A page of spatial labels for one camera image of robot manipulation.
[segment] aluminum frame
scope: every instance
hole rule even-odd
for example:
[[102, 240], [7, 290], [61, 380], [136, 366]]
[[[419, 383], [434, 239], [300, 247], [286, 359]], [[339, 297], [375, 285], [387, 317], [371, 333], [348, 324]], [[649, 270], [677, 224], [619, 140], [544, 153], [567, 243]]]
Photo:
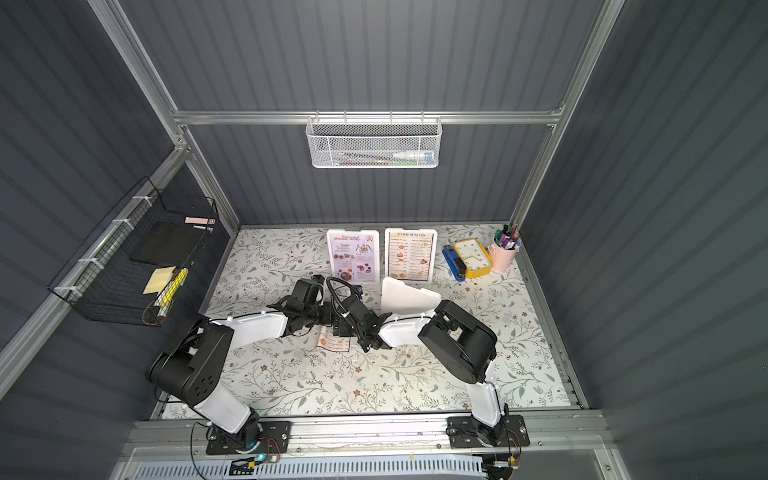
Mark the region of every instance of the aluminum frame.
[[534, 162], [534, 166], [528, 173], [525, 181], [525, 187], [515, 204], [515, 210], [510, 217], [510, 223], [518, 225], [520, 228], [531, 209], [531, 204], [536, 197], [538, 188], [544, 180], [544, 175], [549, 169], [549, 165], [557, 152], [560, 142], [563, 139], [568, 125], [571, 123], [578, 102], [587, 87], [592, 71], [600, 58], [600, 53], [605, 47], [608, 36], [611, 34], [616, 20], [624, 7], [624, 0], [604, 0], [598, 18], [595, 20], [594, 27], [590, 33], [587, 45], [579, 59], [578, 66], [574, 73], [568, 89], [565, 91], [563, 105], [560, 114], [560, 121], [552, 128], [552, 132], [547, 138], [539, 157]]
[[[606, 480], [630, 476], [600, 410], [553, 412], [528, 410], [523, 415], [531, 444], [523, 452], [592, 450]], [[272, 417], [291, 421], [288, 458], [368, 455], [482, 454], [506, 448], [454, 450], [445, 434], [446, 419], [466, 412]], [[242, 455], [205, 454], [205, 428], [196, 427], [190, 450], [190, 429], [196, 420], [136, 422], [110, 479], [133, 478], [142, 462], [227, 460]]]
[[581, 388], [581, 384], [576, 376], [576, 371], [571, 364], [571, 359], [568, 357], [568, 353], [565, 350], [565, 344], [562, 337], [560, 337], [560, 331], [557, 324], [554, 322], [552, 311], [549, 309], [547, 299], [544, 295], [544, 290], [541, 289], [541, 284], [538, 282], [536, 271], [533, 268], [531, 258], [528, 256], [528, 252], [525, 250], [525, 242], [520, 246], [520, 250], [515, 256], [515, 260], [520, 269], [520, 273], [525, 281], [525, 286], [528, 288], [528, 295], [531, 296], [531, 302], [533, 303], [538, 322], [541, 325], [541, 332], [549, 342], [549, 348], [552, 351], [552, 357], [555, 365], [558, 366], [558, 370], [568, 377], [568, 381], [574, 389], [576, 400], [578, 405], [583, 409], [589, 408], [589, 403], [584, 390]]
[[240, 221], [234, 208], [232, 208], [232, 204], [216, 180], [192, 134], [184, 130], [174, 120], [173, 113], [178, 109], [176, 103], [165, 87], [160, 74], [157, 73], [154, 63], [141, 44], [141, 40], [131, 26], [119, 0], [88, 0], [88, 4], [125, 61], [141, 91], [144, 92], [144, 96], [147, 97], [147, 101], [149, 101], [168, 136], [174, 143], [183, 140], [191, 146], [194, 156], [187, 162], [187, 167], [197, 179], [205, 196], [216, 201], [220, 221], [227, 232], [230, 235], [237, 234]]
[[[122, 219], [127, 217], [138, 204], [144, 201], [140, 197], [148, 195], [154, 187], [163, 188], [168, 185], [168, 182], [170, 182], [189, 156], [190, 151], [187, 148], [187, 144], [184, 142], [179, 143], [152, 174], [150, 181], [144, 182], [144, 185], [139, 188], [134, 197], [127, 202], [125, 207], [114, 218]], [[92, 257], [119, 227], [120, 224], [118, 222], [110, 222], [109, 226], [83, 253], [82, 257]], [[84, 262], [77, 262], [59, 283], [59, 286], [71, 285], [84, 268]], [[50, 338], [70, 310], [69, 303], [50, 293], [21, 329], [11, 338], [11, 341], [5, 345], [5, 348], [0, 351], [0, 400], [10, 390], [13, 383], [24, 372], [27, 365], [37, 355], [45, 342], [48, 341], [48, 338]]]
[[555, 125], [560, 111], [177, 111], [182, 125], [306, 125], [311, 118], [323, 123], [354, 124], [519, 124]]

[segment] blue stapler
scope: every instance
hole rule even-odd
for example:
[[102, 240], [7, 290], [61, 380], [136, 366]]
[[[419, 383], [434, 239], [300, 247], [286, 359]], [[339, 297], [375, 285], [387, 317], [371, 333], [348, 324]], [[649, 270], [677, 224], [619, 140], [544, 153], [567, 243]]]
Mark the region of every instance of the blue stapler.
[[448, 268], [451, 269], [451, 273], [453, 273], [453, 277], [456, 281], [463, 282], [467, 277], [467, 266], [458, 256], [456, 250], [453, 250], [453, 247], [450, 245], [446, 245], [442, 248], [442, 255], [445, 257], [445, 261], [448, 263]]

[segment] dim sum inn menu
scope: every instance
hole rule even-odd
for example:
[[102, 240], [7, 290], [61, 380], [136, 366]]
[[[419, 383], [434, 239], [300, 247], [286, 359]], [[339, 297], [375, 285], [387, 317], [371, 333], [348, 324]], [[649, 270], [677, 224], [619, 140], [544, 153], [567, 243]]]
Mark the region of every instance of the dim sum inn menu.
[[384, 274], [410, 283], [430, 283], [435, 272], [437, 231], [388, 228], [384, 232]]
[[379, 282], [379, 232], [328, 230], [326, 238], [333, 276], [352, 285]]

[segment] pink pen holder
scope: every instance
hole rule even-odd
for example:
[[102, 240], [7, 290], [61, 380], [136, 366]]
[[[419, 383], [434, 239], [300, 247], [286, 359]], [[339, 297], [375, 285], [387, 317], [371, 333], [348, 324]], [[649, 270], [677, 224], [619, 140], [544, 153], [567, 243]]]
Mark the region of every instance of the pink pen holder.
[[491, 257], [491, 270], [503, 272], [509, 269], [517, 253], [517, 249], [504, 250], [499, 245], [496, 245], [496, 243], [493, 243], [488, 247], [488, 255]]

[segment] floral mat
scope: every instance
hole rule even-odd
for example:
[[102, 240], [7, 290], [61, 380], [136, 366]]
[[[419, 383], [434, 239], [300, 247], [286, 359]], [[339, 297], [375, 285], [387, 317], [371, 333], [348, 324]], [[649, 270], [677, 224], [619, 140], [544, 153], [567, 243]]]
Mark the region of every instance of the floral mat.
[[[498, 226], [434, 228], [439, 245], [435, 275], [424, 287], [453, 300], [496, 332], [502, 398], [513, 409], [570, 405], [517, 265], [459, 283], [440, 253], [442, 245], [459, 240], [488, 244]], [[383, 250], [383, 232], [381, 243]], [[207, 315], [256, 312], [290, 293], [296, 280], [315, 273], [330, 275], [325, 229], [241, 230]], [[365, 304], [378, 311], [381, 284], [363, 289]], [[353, 340], [348, 352], [335, 353], [316, 347], [318, 334], [315, 327], [304, 336], [235, 349], [221, 378], [261, 415], [469, 409], [464, 384], [424, 347], [365, 354]], [[183, 404], [169, 404], [162, 414], [164, 419], [195, 416]]]

